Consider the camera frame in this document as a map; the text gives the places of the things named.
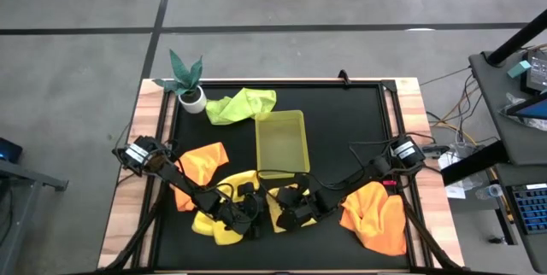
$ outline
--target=teal object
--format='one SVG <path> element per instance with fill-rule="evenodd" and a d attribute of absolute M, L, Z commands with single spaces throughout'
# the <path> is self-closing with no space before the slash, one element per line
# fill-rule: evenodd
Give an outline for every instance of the teal object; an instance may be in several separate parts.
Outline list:
<path fill-rule="evenodd" d="M 516 64 L 514 67 L 512 67 L 511 70 L 507 72 L 507 75 L 511 79 L 514 79 L 518 77 L 519 75 L 523 74 L 524 72 L 526 72 L 531 67 L 532 65 L 530 65 L 528 61 L 521 61 L 518 64 Z"/>

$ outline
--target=concrete floor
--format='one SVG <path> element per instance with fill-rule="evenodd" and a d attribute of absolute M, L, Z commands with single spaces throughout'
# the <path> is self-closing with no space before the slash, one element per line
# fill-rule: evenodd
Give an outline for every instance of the concrete floor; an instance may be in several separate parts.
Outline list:
<path fill-rule="evenodd" d="M 0 0 L 0 29 L 152 27 L 160 0 Z M 547 0 L 169 0 L 164 26 L 525 22 Z M 426 81 L 468 65 L 516 30 L 300 32 L 162 35 L 151 77 L 170 77 L 168 49 L 203 55 L 203 76 L 415 76 Z M 0 36 L 0 137 L 25 147 L 22 164 L 70 179 L 44 190 L 18 274 L 90 271 L 97 265 L 118 164 L 110 154 L 129 121 L 150 35 Z M 533 41 L 547 42 L 547 33 Z M 443 114 L 468 72 L 422 89 Z M 481 103 L 466 122 L 477 139 L 496 135 Z M 441 142 L 450 132 L 435 132 Z M 455 215 L 466 265 L 534 274 L 521 246 L 490 245 L 495 214 Z"/>

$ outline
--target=keyboard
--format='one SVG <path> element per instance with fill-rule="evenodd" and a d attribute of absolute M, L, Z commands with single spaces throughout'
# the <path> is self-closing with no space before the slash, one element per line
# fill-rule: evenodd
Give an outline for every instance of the keyboard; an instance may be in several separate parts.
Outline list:
<path fill-rule="evenodd" d="M 547 233 L 547 184 L 508 187 L 519 214 L 515 216 L 526 234 Z"/>

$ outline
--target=yellow container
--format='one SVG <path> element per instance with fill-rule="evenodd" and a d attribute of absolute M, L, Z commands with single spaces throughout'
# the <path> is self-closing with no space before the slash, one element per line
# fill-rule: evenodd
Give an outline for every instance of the yellow container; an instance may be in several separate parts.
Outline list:
<path fill-rule="evenodd" d="M 300 110 L 259 113 L 256 121 L 258 170 L 309 173 L 304 114 Z M 261 173 L 262 178 L 291 178 L 294 174 Z"/>

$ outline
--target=cloth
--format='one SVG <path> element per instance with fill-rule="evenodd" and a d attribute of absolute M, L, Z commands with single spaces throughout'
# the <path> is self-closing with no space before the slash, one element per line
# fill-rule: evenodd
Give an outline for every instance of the cloth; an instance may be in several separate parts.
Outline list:
<path fill-rule="evenodd" d="M 406 217 L 399 195 L 388 196 L 384 185 L 371 182 L 351 193 L 342 207 L 340 225 L 353 231 L 365 248 L 384 255 L 406 254 Z"/>
<path fill-rule="evenodd" d="M 296 184 L 291 184 L 289 186 L 297 187 Z M 268 192 L 272 194 L 272 196 L 277 196 L 277 193 L 279 192 L 279 188 L 271 189 Z M 309 194 L 309 190 L 306 190 L 304 192 L 304 195 L 307 195 L 307 194 Z M 277 218 L 281 215 L 281 211 L 282 211 L 281 206 L 270 195 L 266 195 L 266 202 L 268 203 L 268 209 L 270 211 L 270 219 L 272 220 L 273 232 L 280 233 L 285 231 L 285 229 L 275 224 L 277 223 Z M 315 223 L 317 223 L 315 219 L 310 219 L 307 222 L 303 223 L 302 227 L 307 225 L 313 225 Z"/>
<path fill-rule="evenodd" d="M 243 88 L 234 98 L 208 100 L 205 111 L 211 124 L 225 126 L 249 117 L 254 118 L 257 113 L 271 112 L 276 101 L 275 91 Z"/>
<path fill-rule="evenodd" d="M 206 185 L 213 178 L 216 168 L 228 163 L 228 155 L 222 143 L 212 143 L 198 149 L 185 152 L 180 157 L 185 175 L 198 185 Z M 174 188 L 174 199 L 179 211 L 191 211 L 196 206 L 182 190 Z"/>
<path fill-rule="evenodd" d="M 259 189 L 260 184 L 256 178 L 256 171 L 252 170 L 243 173 L 236 173 L 230 177 L 224 178 L 219 182 L 219 184 L 231 184 L 237 191 L 238 186 L 241 184 L 246 184 L 247 182 L 252 182 L 255 190 Z M 218 189 L 228 196 L 231 194 L 231 189 L 228 186 L 220 186 Z M 243 199 L 244 196 L 240 196 L 237 192 L 233 194 L 234 202 L 241 202 Z M 232 230 L 226 230 L 225 228 L 226 225 L 221 220 L 214 221 L 202 212 L 197 212 L 194 222 L 191 225 L 191 229 L 194 232 L 204 236 L 214 237 L 217 245 L 230 245 L 243 239 L 242 235 Z"/>

